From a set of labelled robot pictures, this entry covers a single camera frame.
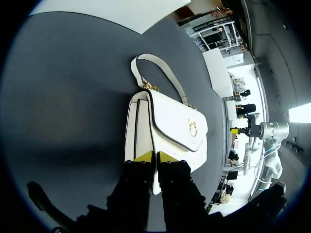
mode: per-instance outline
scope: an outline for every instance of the person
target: person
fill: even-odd
[[[246,97],[246,96],[249,96],[250,94],[251,94],[251,91],[247,89],[243,93],[240,93],[240,96]]]
[[[241,116],[241,115],[245,115],[245,114],[249,114],[252,113],[254,111],[256,111],[256,105],[255,104],[246,104],[246,105],[241,105],[242,108],[238,108],[237,109],[237,115]]]

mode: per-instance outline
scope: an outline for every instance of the white paper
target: white paper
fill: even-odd
[[[30,15],[76,12],[96,16],[143,34],[191,0],[42,0]]]

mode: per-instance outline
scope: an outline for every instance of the black edge trim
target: black edge trim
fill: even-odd
[[[135,118],[135,132],[134,132],[134,159],[136,159],[136,139],[137,139],[137,126],[138,126],[138,114],[139,114],[139,107],[140,107],[140,99],[137,101],[137,107],[136,107],[136,118]]]

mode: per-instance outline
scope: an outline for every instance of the shelf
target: shelf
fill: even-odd
[[[213,31],[213,30],[211,29],[211,30],[202,32],[201,35],[202,35],[202,37],[206,37],[206,36],[214,35],[214,34],[216,34],[216,33],[221,33],[221,31],[219,31],[218,29],[215,30],[215,31]]]

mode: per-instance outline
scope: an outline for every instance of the dark gray table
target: dark gray table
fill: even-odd
[[[192,177],[207,202],[222,172],[224,111],[212,91],[203,56],[176,23],[165,18],[143,35],[76,13],[31,16],[13,43],[1,78],[4,152],[21,195],[49,227],[56,224],[30,202],[26,183],[42,185],[69,217],[87,204],[106,208],[123,164],[128,103],[139,91],[130,61],[143,52],[166,61],[189,101],[207,117],[207,162]],[[165,95],[177,92],[153,64],[144,77]],[[152,196],[150,231],[165,230],[161,195]]]

